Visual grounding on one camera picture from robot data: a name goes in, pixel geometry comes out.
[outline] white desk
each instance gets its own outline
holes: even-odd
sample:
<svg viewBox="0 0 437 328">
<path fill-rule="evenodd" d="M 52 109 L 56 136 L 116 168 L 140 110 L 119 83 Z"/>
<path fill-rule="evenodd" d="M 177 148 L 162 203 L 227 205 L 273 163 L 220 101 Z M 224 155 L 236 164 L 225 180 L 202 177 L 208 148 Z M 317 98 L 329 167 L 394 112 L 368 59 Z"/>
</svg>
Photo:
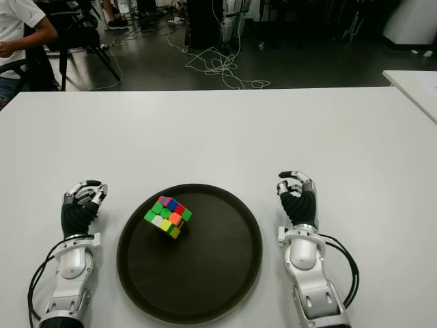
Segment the white desk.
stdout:
<svg viewBox="0 0 437 328">
<path fill-rule="evenodd" d="M 277 246 L 285 213 L 275 187 L 281 170 L 301 169 L 316 182 L 321 231 L 343 241 L 361 270 L 353 328 L 433 327 L 436 149 L 434 123 L 394 87 L 21 94 L 0 113 L 0 326 L 28 328 L 28 283 L 61 238 L 62 195 L 99 179 L 109 196 L 91 328 L 170 327 L 132 304 L 115 255 L 137 206 L 188 182 L 237 195 L 264 239 L 253 293 L 204 327 L 299 327 Z M 325 263 L 344 297 L 347 262 L 329 250 Z M 39 311 L 53 272 L 36 294 Z"/>
<path fill-rule="evenodd" d="M 385 70 L 383 75 L 437 124 L 437 72 Z"/>
</svg>

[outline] cord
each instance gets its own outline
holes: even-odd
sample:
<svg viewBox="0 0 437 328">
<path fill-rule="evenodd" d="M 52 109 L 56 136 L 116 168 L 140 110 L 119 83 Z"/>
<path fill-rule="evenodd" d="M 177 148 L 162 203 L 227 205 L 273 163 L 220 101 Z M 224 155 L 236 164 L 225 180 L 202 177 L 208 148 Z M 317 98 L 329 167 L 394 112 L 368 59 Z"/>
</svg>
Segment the cord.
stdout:
<svg viewBox="0 0 437 328">
<path fill-rule="evenodd" d="M 217 18 L 217 15 L 215 14 L 214 11 L 214 2 L 211 1 L 212 3 L 212 13 L 215 17 L 215 19 L 217 20 L 217 23 L 220 25 L 221 30 L 220 30 L 220 39 L 218 41 L 217 46 L 220 43 L 220 40 L 223 36 L 223 25 L 222 22 L 219 21 L 219 19 Z M 244 0 L 242 0 L 242 9 L 240 11 L 240 13 L 242 13 L 244 9 Z M 186 53 L 187 55 L 193 56 L 194 58 L 192 58 L 186 65 L 186 68 L 192 68 L 193 70 L 196 70 L 197 72 L 202 72 L 205 75 L 221 75 L 222 81 L 223 83 L 229 88 L 229 89 L 237 89 L 237 90 L 241 90 L 241 89 L 246 89 L 245 88 L 245 83 L 250 83 L 251 87 L 253 89 L 262 89 L 263 87 L 267 87 L 271 84 L 271 82 L 269 81 L 265 81 L 265 80 L 243 80 L 240 79 L 239 77 L 237 77 L 234 74 L 234 70 L 238 69 L 237 64 L 235 64 L 235 59 L 237 58 L 237 56 L 240 54 L 240 50 L 241 50 L 241 35 L 240 35 L 240 27 L 241 27 L 241 22 L 243 20 L 240 19 L 240 22 L 238 23 L 238 52 L 236 53 L 236 55 L 231 54 L 228 56 L 223 55 L 216 47 L 217 46 L 212 46 L 204 51 L 202 51 L 199 55 L 195 55 L 193 53 Z M 177 50 L 179 50 L 181 53 L 184 53 L 184 51 L 181 49 L 181 47 L 178 47 L 174 44 L 172 44 L 170 42 L 170 40 L 167 38 L 167 42 L 175 47 Z M 211 59 L 210 65 L 207 64 L 206 60 L 204 58 L 202 58 L 202 55 L 205 55 L 206 53 L 212 53 L 214 55 L 218 55 L 218 58 L 215 57 L 213 59 Z M 201 60 L 203 62 L 204 65 L 204 69 L 198 69 L 194 66 L 192 66 L 191 64 L 193 62 L 195 62 L 197 59 Z M 237 82 L 240 84 L 238 86 L 232 86 L 230 84 L 228 84 L 225 80 L 225 77 L 230 77 L 233 78 L 235 80 L 237 80 Z"/>
<path fill-rule="evenodd" d="M 354 298 L 358 292 L 358 288 L 360 285 L 360 271 L 358 269 L 358 266 L 356 265 L 354 258 L 350 255 L 349 251 L 346 249 L 346 247 L 344 247 L 344 245 L 342 243 L 340 243 L 340 241 L 338 239 L 331 237 L 331 236 L 328 236 L 326 234 L 319 234 L 319 235 L 324 237 L 324 238 L 329 238 L 330 240 L 336 242 L 338 245 L 333 244 L 329 241 L 327 241 L 326 244 L 328 246 L 334 247 L 335 249 L 340 251 L 349 262 L 350 270 L 352 272 L 352 284 L 350 286 L 349 293 L 343 302 L 344 307 L 347 309 L 352 304 L 352 301 L 354 300 Z"/>
<path fill-rule="evenodd" d="M 62 241 L 59 241 L 55 246 L 53 246 L 49 253 L 46 256 L 46 259 L 43 263 L 40 264 L 38 269 L 36 269 L 35 273 L 33 274 L 33 277 L 30 281 L 29 285 L 29 291 L 27 292 L 27 308 L 29 310 L 29 324 L 30 327 L 33 328 L 33 319 L 32 316 L 34 316 L 37 320 L 41 320 L 41 316 L 35 311 L 35 308 L 33 307 L 33 292 L 35 291 L 36 285 L 40 281 L 42 274 L 44 273 L 44 270 L 47 266 L 47 264 L 55 258 L 52 253 L 57 249 L 57 247 L 67 241 L 73 241 L 74 239 L 84 239 L 84 238 L 93 238 L 94 236 L 91 234 L 82 234 L 78 236 L 71 236 L 68 238 L 65 238 Z"/>
</svg>

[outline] person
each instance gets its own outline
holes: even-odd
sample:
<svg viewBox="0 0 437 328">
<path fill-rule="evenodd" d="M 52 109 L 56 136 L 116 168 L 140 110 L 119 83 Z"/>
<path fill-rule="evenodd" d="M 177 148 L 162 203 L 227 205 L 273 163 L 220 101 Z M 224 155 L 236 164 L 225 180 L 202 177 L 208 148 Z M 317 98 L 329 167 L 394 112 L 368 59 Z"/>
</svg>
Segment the person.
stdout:
<svg viewBox="0 0 437 328">
<path fill-rule="evenodd" d="M 25 37 L 25 24 L 36 31 Z M 32 0 L 0 0 L 0 66 L 26 58 L 26 50 L 57 39 L 55 28 Z M 0 110 L 14 95 L 20 77 L 15 72 L 0 75 Z"/>
<path fill-rule="evenodd" d="M 114 8 L 114 6 L 111 3 L 111 0 L 102 0 L 103 2 L 103 8 L 105 12 L 107 12 L 108 15 L 108 29 L 127 29 L 128 28 L 128 22 L 126 22 L 121 17 L 115 17 L 115 15 L 119 16 L 119 11 L 117 8 Z"/>
</svg>

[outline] gray floor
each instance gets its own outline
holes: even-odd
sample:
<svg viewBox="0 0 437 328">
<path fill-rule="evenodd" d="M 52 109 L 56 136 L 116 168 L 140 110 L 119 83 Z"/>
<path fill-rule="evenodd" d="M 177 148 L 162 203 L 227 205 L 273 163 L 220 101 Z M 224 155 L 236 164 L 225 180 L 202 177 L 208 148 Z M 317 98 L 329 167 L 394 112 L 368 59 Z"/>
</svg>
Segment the gray floor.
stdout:
<svg viewBox="0 0 437 328">
<path fill-rule="evenodd" d="M 123 80 L 116 87 L 106 90 L 223 90 L 227 89 L 220 76 L 206 76 L 185 64 L 193 57 L 171 47 L 183 44 L 184 30 L 180 28 L 170 36 L 167 27 L 156 31 L 156 36 L 142 36 L 125 40 L 125 45 L 112 48 L 123 71 Z M 126 31 L 102 32 L 102 41 L 111 44 L 116 36 Z M 67 91 L 85 91 L 115 84 L 115 79 L 93 54 L 75 53 L 68 62 Z M 60 82 L 59 60 L 52 58 L 52 65 Z M 422 53 L 392 51 L 375 42 L 312 42 L 303 50 L 284 41 L 281 49 L 267 47 L 257 50 L 257 40 L 248 31 L 242 39 L 242 51 L 236 58 L 238 69 L 234 74 L 244 80 L 262 79 L 271 82 L 269 88 L 298 87 L 362 87 L 385 86 L 389 82 L 383 70 L 437 70 L 437 54 L 425 58 Z M 240 84 L 227 78 L 228 84 Z"/>
</svg>

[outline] black tray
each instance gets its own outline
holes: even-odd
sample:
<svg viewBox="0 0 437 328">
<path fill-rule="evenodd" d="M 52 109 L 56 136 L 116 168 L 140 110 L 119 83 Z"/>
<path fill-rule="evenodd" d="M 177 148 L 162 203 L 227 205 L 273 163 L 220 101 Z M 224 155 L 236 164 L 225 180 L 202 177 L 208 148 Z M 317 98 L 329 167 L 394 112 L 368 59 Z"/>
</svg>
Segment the black tray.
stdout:
<svg viewBox="0 0 437 328">
<path fill-rule="evenodd" d="M 193 213 L 176 240 L 143 218 L 160 195 Z M 138 308 L 168 323 L 195 325 L 238 305 L 257 279 L 261 259 L 258 224 L 237 197 L 183 184 L 160 191 L 134 212 L 119 240 L 117 269 Z"/>
</svg>

